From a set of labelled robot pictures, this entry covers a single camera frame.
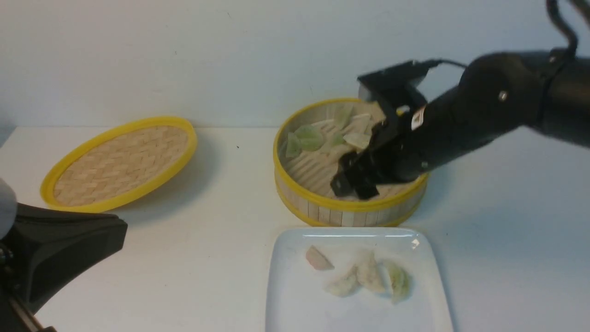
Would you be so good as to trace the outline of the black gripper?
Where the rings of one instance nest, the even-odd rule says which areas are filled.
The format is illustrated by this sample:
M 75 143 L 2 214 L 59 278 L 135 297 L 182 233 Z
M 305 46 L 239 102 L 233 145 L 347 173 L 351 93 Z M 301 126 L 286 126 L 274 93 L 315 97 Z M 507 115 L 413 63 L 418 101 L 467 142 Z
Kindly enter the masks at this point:
M 362 201 L 379 195 L 380 185 L 408 184 L 428 172 L 420 161 L 412 160 L 411 134 L 429 127 L 424 120 L 382 120 L 371 128 L 370 141 L 358 153 L 345 153 L 330 181 L 335 196 L 355 197 Z

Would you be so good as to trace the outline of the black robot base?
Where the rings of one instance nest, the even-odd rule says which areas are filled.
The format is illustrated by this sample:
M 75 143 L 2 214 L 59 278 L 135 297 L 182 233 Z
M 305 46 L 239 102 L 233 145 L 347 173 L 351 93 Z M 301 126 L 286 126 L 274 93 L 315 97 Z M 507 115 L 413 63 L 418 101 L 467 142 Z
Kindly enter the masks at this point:
M 63 212 L 17 202 L 0 183 L 0 329 L 53 332 L 35 314 L 57 292 L 124 247 L 114 214 Z

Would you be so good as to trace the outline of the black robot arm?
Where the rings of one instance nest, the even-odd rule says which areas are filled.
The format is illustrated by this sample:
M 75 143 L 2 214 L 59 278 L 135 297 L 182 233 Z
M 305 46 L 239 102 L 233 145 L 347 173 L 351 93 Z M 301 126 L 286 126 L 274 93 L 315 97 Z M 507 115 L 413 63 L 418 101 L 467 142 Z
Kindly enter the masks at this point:
M 358 77 L 385 119 L 366 148 L 339 159 L 330 183 L 337 197 L 376 197 L 378 185 L 413 182 L 522 126 L 589 146 L 588 58 L 559 49 L 482 55 L 453 88 L 426 101 L 417 85 L 442 63 L 407 61 Z

